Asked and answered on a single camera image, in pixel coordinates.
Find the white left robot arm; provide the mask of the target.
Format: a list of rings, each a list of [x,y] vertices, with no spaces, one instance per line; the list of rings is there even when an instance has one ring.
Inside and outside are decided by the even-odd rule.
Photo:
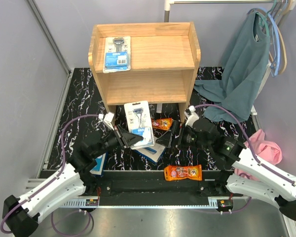
[[[117,147],[129,148],[143,137],[128,132],[117,125],[107,134],[90,133],[65,162],[44,182],[29,192],[9,196],[3,204],[2,220],[16,237],[29,237],[51,212],[68,200],[96,192],[97,178],[91,170],[96,158]]]

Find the green plastic hanger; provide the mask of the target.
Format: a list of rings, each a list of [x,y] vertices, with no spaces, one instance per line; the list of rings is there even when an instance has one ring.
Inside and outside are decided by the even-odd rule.
[[[261,22],[264,24],[265,34],[268,37],[270,36],[269,25],[271,22],[271,20],[269,20],[269,14],[275,9],[276,4],[277,4],[277,0],[273,0],[272,7],[269,10],[265,10],[262,8],[256,8],[256,11],[259,12],[259,15],[261,17]]]

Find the blue plastic hanger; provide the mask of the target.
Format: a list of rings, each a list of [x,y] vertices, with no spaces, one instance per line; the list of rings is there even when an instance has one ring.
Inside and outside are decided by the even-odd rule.
[[[251,12],[257,12],[256,8],[250,9],[248,13]],[[273,77],[276,77],[282,74],[287,67],[287,52],[282,33],[271,14],[269,14],[269,20],[271,20],[269,29],[271,45],[273,46],[273,49],[269,52],[270,73]]]

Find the beige wooden hanger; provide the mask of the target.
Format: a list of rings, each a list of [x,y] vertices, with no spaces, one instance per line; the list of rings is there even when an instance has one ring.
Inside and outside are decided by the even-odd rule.
[[[277,2],[275,9],[271,12],[271,15],[274,17],[279,27],[279,30],[295,6],[296,6],[296,0],[279,0],[279,2]]]

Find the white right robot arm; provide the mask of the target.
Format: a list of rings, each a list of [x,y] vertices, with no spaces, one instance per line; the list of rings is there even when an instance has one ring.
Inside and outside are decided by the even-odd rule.
[[[218,195],[230,192],[250,196],[277,207],[296,221],[296,176],[257,157],[243,143],[221,135],[209,120],[200,118],[186,124],[174,121],[156,142],[167,148],[208,150],[220,165],[214,182]]]

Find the Gillette razor blister pack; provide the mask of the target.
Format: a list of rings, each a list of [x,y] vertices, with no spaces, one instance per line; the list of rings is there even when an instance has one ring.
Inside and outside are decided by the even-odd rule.
[[[131,37],[107,37],[103,73],[124,72],[131,69]]]

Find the pink cloth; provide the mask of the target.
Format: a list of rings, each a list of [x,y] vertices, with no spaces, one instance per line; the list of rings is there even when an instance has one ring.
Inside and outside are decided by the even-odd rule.
[[[282,161],[283,156],[280,147],[275,142],[265,140],[265,132],[262,129],[256,131],[249,140],[255,154],[261,159],[272,165],[277,165]]]

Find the metal clothes rack bar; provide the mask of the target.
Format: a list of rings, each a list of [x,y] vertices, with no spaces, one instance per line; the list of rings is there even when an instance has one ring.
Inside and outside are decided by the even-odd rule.
[[[169,22],[171,5],[174,4],[250,4],[250,3],[277,3],[278,0],[165,0],[164,22]]]

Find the white Harry's razor box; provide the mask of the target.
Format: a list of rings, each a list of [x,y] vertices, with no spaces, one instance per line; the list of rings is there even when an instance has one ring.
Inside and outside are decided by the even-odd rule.
[[[149,161],[153,163],[158,163],[165,149],[166,147],[156,143],[154,146],[135,149],[134,151],[144,158],[148,159]]]

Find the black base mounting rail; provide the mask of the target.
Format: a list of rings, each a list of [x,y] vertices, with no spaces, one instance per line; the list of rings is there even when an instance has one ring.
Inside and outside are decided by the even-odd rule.
[[[100,208],[216,208],[230,192],[216,184],[218,171],[204,171],[203,180],[166,181],[158,171],[104,171],[93,193],[81,198],[99,198]]]

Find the blue Harry's razor box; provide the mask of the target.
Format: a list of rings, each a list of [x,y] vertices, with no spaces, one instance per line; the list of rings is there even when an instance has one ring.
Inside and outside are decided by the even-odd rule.
[[[95,159],[96,165],[90,170],[90,173],[97,176],[103,176],[103,169],[105,168],[108,153],[104,153]]]

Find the orange razor pack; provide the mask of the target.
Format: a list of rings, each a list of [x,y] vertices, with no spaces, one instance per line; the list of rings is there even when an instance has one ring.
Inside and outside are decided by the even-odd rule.
[[[163,170],[166,181],[195,180],[202,181],[202,166],[173,166],[169,165]]]
[[[171,128],[172,123],[173,123],[172,118],[160,118],[160,119],[151,121],[153,128],[164,130],[164,131],[168,131]]]

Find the aluminium corner frame profile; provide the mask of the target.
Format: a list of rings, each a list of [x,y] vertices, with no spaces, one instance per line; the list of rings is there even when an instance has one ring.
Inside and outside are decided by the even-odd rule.
[[[68,66],[65,58],[63,57],[54,37],[52,36],[51,31],[50,31],[46,21],[44,20],[44,17],[42,15],[39,7],[36,4],[36,1],[35,0],[25,0],[25,2],[27,3],[32,14],[34,15],[34,18],[36,19],[39,27],[42,30],[42,33],[44,34],[46,40],[48,41],[52,51],[54,52],[56,58],[58,59],[59,63],[61,64],[63,70],[65,71],[65,73],[67,75],[69,75],[71,73],[71,69]]]

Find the teal blue t-shirt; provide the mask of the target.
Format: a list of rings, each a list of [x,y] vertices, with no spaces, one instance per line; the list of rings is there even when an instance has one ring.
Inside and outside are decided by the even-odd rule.
[[[260,28],[259,12],[248,14],[241,29],[230,41],[222,57],[221,80],[196,80],[194,89],[217,104],[207,107],[204,117],[219,122],[246,121],[257,97],[270,47],[268,37]]]

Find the orange razor pack lower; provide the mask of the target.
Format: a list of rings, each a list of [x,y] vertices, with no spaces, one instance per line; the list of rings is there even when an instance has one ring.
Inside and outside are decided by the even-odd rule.
[[[202,181],[202,166],[173,166],[169,165],[163,170],[166,181],[195,180]]]

